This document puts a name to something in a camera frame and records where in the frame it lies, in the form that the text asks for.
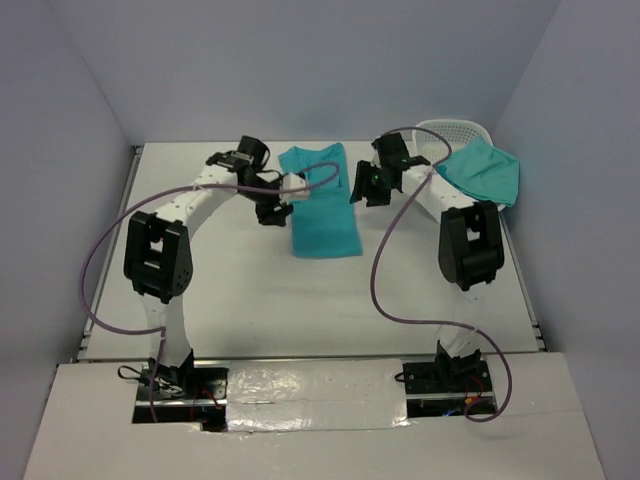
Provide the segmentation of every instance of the cable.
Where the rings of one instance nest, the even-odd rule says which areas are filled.
[[[269,162],[270,158],[271,158],[271,149],[269,147],[267,147],[267,154],[262,159],[262,168],[264,168],[267,165],[267,163]]]
[[[231,185],[231,184],[222,184],[222,183],[206,183],[203,185],[198,185],[198,187],[201,189],[237,190],[237,191],[243,191],[243,192],[263,193],[268,195],[298,193],[298,192],[313,190],[315,188],[321,187],[322,185],[325,185],[329,183],[331,180],[333,180],[334,178],[336,178],[340,173],[340,166],[335,162],[318,163],[311,168],[321,168],[321,167],[333,167],[335,171],[329,177],[325,178],[320,182],[314,183],[313,185],[306,185],[300,188],[269,190],[264,188],[247,187],[244,185]],[[91,260],[95,256],[96,252],[98,251],[98,248],[100,248],[100,245],[102,245],[102,242],[106,240],[109,234],[111,234],[111,232],[118,225],[120,225],[120,223],[125,218],[127,218],[129,215],[131,215],[133,212],[135,212],[139,208],[147,205],[148,203],[153,202],[154,200],[158,200],[159,198],[163,198],[168,195],[173,195],[176,193],[190,192],[193,190],[193,188],[194,188],[193,185],[171,188],[169,190],[165,190],[163,192],[159,192],[154,195],[151,195],[150,197],[145,198],[144,200],[141,200],[135,205],[133,205],[132,207],[129,207],[128,209],[126,209],[114,220],[114,222],[109,226],[109,228],[105,230],[102,236],[89,249],[89,253],[87,254],[86,258],[84,259],[84,262],[82,263],[82,268],[80,269],[80,277],[78,279],[78,296],[80,297],[80,306],[82,307],[82,310],[84,310],[84,313],[93,321],[93,323],[95,323],[99,327],[104,328],[105,330],[111,333],[117,333],[119,335],[138,336],[138,335],[150,335],[154,333],[160,334],[160,343],[158,344],[158,353],[156,355],[156,359],[153,364],[153,369],[151,371],[151,378],[149,379],[149,410],[151,411],[151,417],[153,418],[153,421],[155,423],[158,423],[158,417],[156,416],[155,408],[153,405],[153,385],[155,383],[156,375],[158,374],[158,364],[160,363],[160,360],[162,359],[162,353],[164,352],[164,343],[166,340],[166,333],[167,333],[166,327],[160,326],[160,327],[146,328],[143,330],[128,330],[126,328],[114,327],[113,325],[109,325],[108,323],[105,323],[102,320],[100,320],[96,316],[96,314],[91,311],[91,307],[87,300],[84,287],[85,287],[85,282],[87,278],[87,271],[89,270],[89,265],[91,263]]]
[[[478,385],[478,387],[480,388],[480,390],[478,391],[478,395],[476,395],[476,397],[474,398],[474,400],[477,400],[478,398],[482,397],[482,394],[484,393],[484,385],[482,384],[482,382],[480,380],[478,380],[473,375],[471,375],[471,380],[476,382],[476,385]]]
[[[485,418],[474,418],[471,415],[469,415],[469,410],[471,408],[475,407],[476,405],[478,405],[479,403],[484,403],[484,402],[491,401],[490,397],[479,398],[479,399],[471,402],[470,404],[468,404],[465,407],[464,416],[468,420],[471,420],[472,422],[476,422],[476,423],[490,422],[491,420],[494,420],[494,419],[498,418],[505,411],[505,409],[507,408],[507,405],[509,404],[509,401],[511,400],[511,393],[513,391],[513,376],[511,374],[511,368],[509,367],[509,362],[507,361],[507,357],[505,357],[505,355],[502,352],[502,350],[500,350],[500,347],[498,347],[498,344],[489,335],[487,335],[482,330],[477,329],[473,325],[468,325],[466,323],[460,323],[460,322],[446,321],[446,320],[411,320],[411,319],[408,319],[408,318],[396,317],[396,316],[391,315],[390,313],[386,312],[384,310],[384,308],[382,308],[382,306],[380,305],[380,302],[378,301],[378,294],[376,292],[376,277],[377,277],[377,274],[378,274],[378,266],[380,264],[380,258],[382,257],[382,252],[384,250],[384,247],[387,245],[387,242],[389,241],[389,237],[391,236],[391,233],[393,232],[393,230],[398,225],[398,222],[400,221],[402,216],[409,209],[409,206],[413,203],[413,201],[420,194],[420,192],[424,189],[424,187],[427,186],[427,184],[431,180],[431,177],[433,176],[433,172],[435,171],[435,167],[438,166],[439,164],[441,164],[442,162],[444,162],[445,160],[447,160],[451,156],[451,154],[453,152],[453,150],[451,149],[451,145],[449,144],[449,142],[447,142],[447,140],[444,137],[442,137],[441,135],[437,134],[436,132],[432,132],[431,130],[428,130],[426,128],[421,128],[421,127],[400,127],[400,128],[394,128],[393,130],[389,130],[388,132],[385,132],[383,135],[387,135],[389,133],[397,133],[397,132],[401,132],[401,131],[405,131],[405,130],[418,130],[418,131],[425,132],[425,133],[428,133],[430,135],[433,135],[434,137],[436,137],[437,139],[441,140],[445,144],[445,146],[447,147],[448,153],[447,153],[447,155],[445,157],[443,157],[442,159],[438,160],[437,162],[435,162],[432,165],[432,169],[427,174],[427,177],[418,186],[416,191],[413,192],[411,194],[411,196],[409,196],[409,199],[400,208],[400,211],[393,218],[393,220],[389,224],[389,227],[387,228],[386,232],[382,236],[382,240],[380,241],[380,245],[378,245],[378,250],[376,251],[376,255],[375,255],[374,259],[373,259],[373,265],[371,266],[371,277],[369,279],[369,293],[371,295],[371,301],[373,302],[373,306],[378,311],[378,313],[380,313],[380,315],[382,315],[383,317],[385,317],[385,318],[387,318],[387,319],[389,319],[389,320],[391,320],[393,322],[402,323],[402,324],[405,324],[405,325],[438,325],[438,326],[449,326],[449,327],[464,328],[466,330],[471,330],[473,332],[476,332],[478,335],[483,337],[487,342],[489,342],[489,345],[491,345],[491,348],[493,348],[495,350],[495,352],[498,354],[498,357],[502,361],[502,363],[504,365],[504,369],[505,369],[505,371],[507,373],[507,393],[506,393],[506,395],[504,397],[504,402],[502,402],[502,405],[492,415],[490,415],[488,417],[485,417]]]
[[[207,390],[205,387],[202,387],[202,390],[204,391],[207,397],[213,400],[213,404],[216,406],[216,410],[222,410],[222,407],[218,403],[218,400],[216,400],[216,397],[214,397],[213,394],[209,390]]]
[[[137,377],[127,377],[120,370],[129,370],[130,372],[137,373],[138,376]],[[129,365],[122,365],[122,366],[118,367],[117,373],[118,373],[118,378],[121,378],[122,380],[140,381],[140,378],[142,377],[142,372],[141,371],[136,370],[135,368],[132,368]]]

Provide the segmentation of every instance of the teal towel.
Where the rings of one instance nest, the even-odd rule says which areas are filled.
[[[280,155],[285,173],[299,172],[317,163],[335,162],[339,175],[311,191],[309,200],[295,202],[291,215],[293,254],[300,258],[339,258],[362,255],[353,205],[349,203],[349,173],[344,146],[335,143],[323,150],[293,147]],[[332,167],[306,172],[309,183],[331,176]]]
[[[512,207],[518,197],[520,162],[476,137],[436,167],[461,192]]]

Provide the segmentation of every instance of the white table surface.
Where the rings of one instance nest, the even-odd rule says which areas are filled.
[[[320,149],[332,142],[270,142],[269,167],[293,145]],[[369,142],[344,142],[355,176],[370,159]],[[128,199],[131,205],[171,187],[190,184],[204,161],[233,143],[152,143],[144,148]],[[364,255],[301,260],[291,254],[290,228],[262,227],[252,202],[236,196],[205,223],[192,243],[194,278],[185,293],[187,335],[198,358],[408,355],[435,353],[436,328],[394,324],[374,310],[369,273],[376,247],[406,197],[389,207],[356,205]],[[153,211],[163,203],[151,204]],[[438,224],[416,205],[383,255],[379,297],[407,318],[452,319],[452,288],[437,264]],[[120,230],[97,313],[125,328],[144,328],[142,306],[123,275],[126,228]],[[532,323],[505,241],[505,266],[492,284],[478,326],[508,352],[538,351]],[[87,359],[137,359],[149,340],[93,328]]]
[[[205,433],[134,425],[136,385],[117,364],[62,365],[26,480],[136,478],[604,480],[561,354],[508,355],[514,395],[487,424],[417,419],[376,431]],[[499,401],[505,375],[489,358]]]

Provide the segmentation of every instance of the red wire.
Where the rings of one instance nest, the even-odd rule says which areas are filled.
[[[478,390],[478,392],[479,392],[479,393],[478,393],[478,395],[476,395],[475,397],[473,397],[473,398],[471,399],[472,401],[474,401],[474,402],[475,402],[475,401],[476,401],[476,400],[478,400],[480,397],[482,397],[482,394],[484,393],[484,384],[483,384],[480,380],[478,380],[476,377],[474,377],[474,376],[471,376],[471,377],[469,377],[469,378],[471,378],[471,380],[473,380],[474,382],[476,382],[476,384],[478,385],[478,387],[480,387],[480,390]],[[466,384],[466,382],[465,382],[465,385],[464,385],[464,398],[465,398],[465,400],[466,400],[467,398],[469,398],[469,397],[468,397],[468,395],[469,395],[469,388],[467,387],[467,384]]]
[[[222,410],[222,407],[220,406],[220,404],[218,403],[218,401],[216,400],[216,397],[214,397],[211,392],[209,390],[207,390],[206,388],[202,387],[202,390],[204,391],[204,393],[207,395],[207,397],[209,397],[211,400],[213,400],[213,403],[216,406],[217,410]]]

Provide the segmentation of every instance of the black wire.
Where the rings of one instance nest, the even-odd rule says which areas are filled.
[[[267,147],[267,154],[265,155],[265,158],[262,160],[262,167],[263,168],[267,164],[267,162],[269,161],[270,158],[271,158],[271,150],[269,149],[269,147]]]
[[[120,370],[125,369],[125,370],[129,370],[130,372],[136,373],[138,376],[137,377],[127,377],[125,376]],[[118,378],[122,379],[122,380],[136,380],[136,381],[140,381],[140,379],[142,378],[142,372],[136,370],[135,368],[132,368],[128,365],[122,365],[120,367],[118,367]]]

